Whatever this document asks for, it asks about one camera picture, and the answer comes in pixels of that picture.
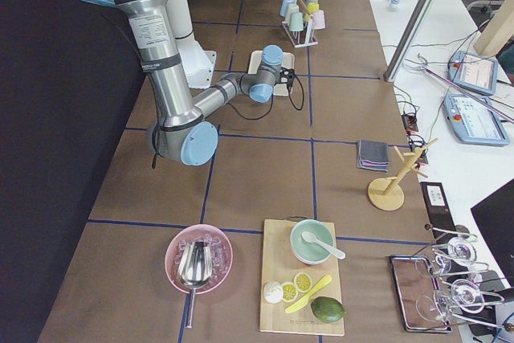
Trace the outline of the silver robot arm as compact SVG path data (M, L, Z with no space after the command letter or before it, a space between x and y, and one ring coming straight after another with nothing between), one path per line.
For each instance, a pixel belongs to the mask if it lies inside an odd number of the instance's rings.
M211 69L212 63L194 38L187 0L80 1L116 7L128 18L142 70L153 88L157 118L147 134L155 157L205 164L218 146L218 131L206 118L240 94L268 102L284 74L281 48L268 45L255 73L226 74L192 96L192 70Z

